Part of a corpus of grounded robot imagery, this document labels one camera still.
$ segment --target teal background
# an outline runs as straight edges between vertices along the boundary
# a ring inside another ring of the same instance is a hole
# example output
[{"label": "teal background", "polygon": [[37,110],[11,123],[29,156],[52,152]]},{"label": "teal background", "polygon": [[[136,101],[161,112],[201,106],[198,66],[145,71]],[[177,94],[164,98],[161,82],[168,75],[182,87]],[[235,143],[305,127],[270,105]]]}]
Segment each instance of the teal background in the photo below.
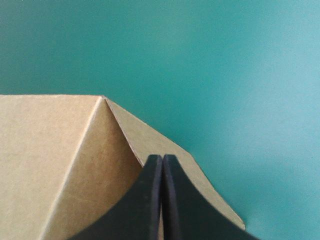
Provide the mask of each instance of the teal background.
[{"label": "teal background", "polygon": [[106,95],[250,233],[320,239],[319,1],[0,0],[0,93]]}]

